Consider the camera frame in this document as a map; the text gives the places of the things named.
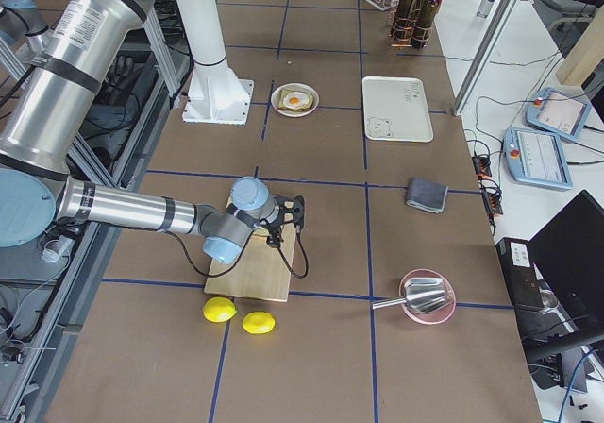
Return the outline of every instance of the folded towel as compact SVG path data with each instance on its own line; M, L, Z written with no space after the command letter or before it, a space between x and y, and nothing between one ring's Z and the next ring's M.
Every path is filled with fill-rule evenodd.
M446 185L437 182L411 178L407 189L407 204L422 211L440 213L445 208L448 190Z

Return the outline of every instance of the black monitor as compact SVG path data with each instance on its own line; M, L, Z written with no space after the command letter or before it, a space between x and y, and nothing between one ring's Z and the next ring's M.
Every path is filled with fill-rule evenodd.
M527 358L604 348L604 209L583 190L528 242L528 253L568 315L588 317L575 321L576 332L528 349Z

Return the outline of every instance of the brown table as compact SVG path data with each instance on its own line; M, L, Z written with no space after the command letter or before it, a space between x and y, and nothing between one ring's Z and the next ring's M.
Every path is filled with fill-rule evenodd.
M174 240L125 231L47 421L540 421L461 120L447 114L437 35L422 51L393 49L385 15L359 0L220 0L219 10L230 66L256 84L247 124L184 124L173 112L142 191L224 207L233 180L256 175L303 195L310 274L293 279L287 303L236 299L231 322L211 324L203 281ZM364 139L370 75L424 81L433 142ZM272 89L292 81L320 94L312 115L270 109ZM450 186L444 213L404 204L412 176ZM185 242L207 269L200 240ZM370 310L418 267L455 288L449 321ZM243 331L254 310L275 315L272 333Z

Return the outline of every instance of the white tray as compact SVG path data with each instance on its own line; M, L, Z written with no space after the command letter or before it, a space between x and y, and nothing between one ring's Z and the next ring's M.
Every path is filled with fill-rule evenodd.
M366 76L362 103L370 140L427 143L434 138L422 80Z

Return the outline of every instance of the pink bowl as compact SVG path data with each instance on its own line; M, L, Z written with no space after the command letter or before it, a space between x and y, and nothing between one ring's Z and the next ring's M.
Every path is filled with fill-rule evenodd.
M438 310L434 313L428 313L428 314L414 313L409 308L407 308L407 305L402 303L401 306L403 307L403 311L407 314L408 317L410 317L415 322L419 322L420 324L441 324L441 323L445 322L449 317L451 317L453 315L453 312L455 312L455 304L457 302L457 300L455 299L455 293L453 292L453 287L451 286L451 284L446 280L445 277L443 277L441 274L439 274L437 272L434 272L433 270L415 269L415 270L411 270L410 273L407 274L405 277L403 277L403 279L400 281L400 284L398 285L398 294L400 296L402 296L405 292L405 283L407 282L407 280L412 279L414 277L437 277L439 279L443 279L443 283L445 284L446 294L448 295L448 298L451 300L451 303L449 305L447 305L446 307L442 307L440 310Z

